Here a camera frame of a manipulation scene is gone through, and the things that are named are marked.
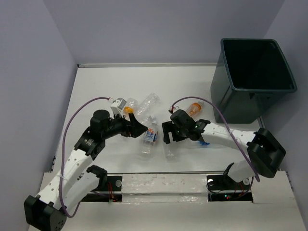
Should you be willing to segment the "red blue label water bottle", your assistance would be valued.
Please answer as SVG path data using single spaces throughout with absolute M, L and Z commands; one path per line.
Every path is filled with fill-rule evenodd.
M 141 151 L 142 158 L 146 159 L 151 158 L 153 154 L 152 149 L 157 140 L 157 136 L 158 136 L 158 124 L 157 121 L 154 119 L 148 126 L 148 129 L 143 137 L 143 145 Z

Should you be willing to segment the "clear ribbed plastic bottle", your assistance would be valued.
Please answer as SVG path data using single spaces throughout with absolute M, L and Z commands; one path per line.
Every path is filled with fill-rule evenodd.
M 183 151 L 183 145 L 180 142 L 171 142 L 163 145 L 166 160 L 169 162 L 179 162 Z

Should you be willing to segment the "orange drink bottle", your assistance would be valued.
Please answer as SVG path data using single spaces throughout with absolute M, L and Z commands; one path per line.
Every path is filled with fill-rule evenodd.
M 204 103 L 201 101 L 194 102 L 185 111 L 190 117 L 195 118 L 200 114 L 203 106 Z

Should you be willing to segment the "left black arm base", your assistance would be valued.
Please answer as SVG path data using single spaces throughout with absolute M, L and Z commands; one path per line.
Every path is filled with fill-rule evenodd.
M 122 202 L 122 181 L 120 175 L 108 175 L 107 180 L 100 180 L 98 186 L 89 192 L 82 202 Z

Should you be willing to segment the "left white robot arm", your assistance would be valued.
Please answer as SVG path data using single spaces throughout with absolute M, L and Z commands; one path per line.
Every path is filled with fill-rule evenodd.
M 26 221 L 40 231 L 60 231 L 75 213 L 80 201 L 92 190 L 106 186 L 107 171 L 92 162 L 104 149 L 105 141 L 115 135 L 137 138 L 147 127 L 134 114 L 129 120 L 106 110 L 94 112 L 90 126 L 81 135 L 70 156 L 63 159 L 60 171 L 36 196 L 24 202 Z

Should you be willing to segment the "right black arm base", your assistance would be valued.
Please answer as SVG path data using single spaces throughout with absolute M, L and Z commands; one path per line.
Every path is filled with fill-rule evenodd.
M 227 175 L 207 175 L 207 199 L 209 202 L 252 202 L 253 182 L 254 177 L 235 182 Z

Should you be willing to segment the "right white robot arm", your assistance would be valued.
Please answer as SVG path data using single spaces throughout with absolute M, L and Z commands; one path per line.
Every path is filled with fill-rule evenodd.
M 274 178 L 286 155 L 282 145 L 265 128 L 258 131 L 231 130 L 209 120 L 195 121 L 183 110 L 174 112 L 169 121 L 162 123 L 162 129 L 165 144 L 190 139 L 239 150 L 244 160 L 229 164 L 221 177 L 222 185 L 228 189 L 252 177 Z

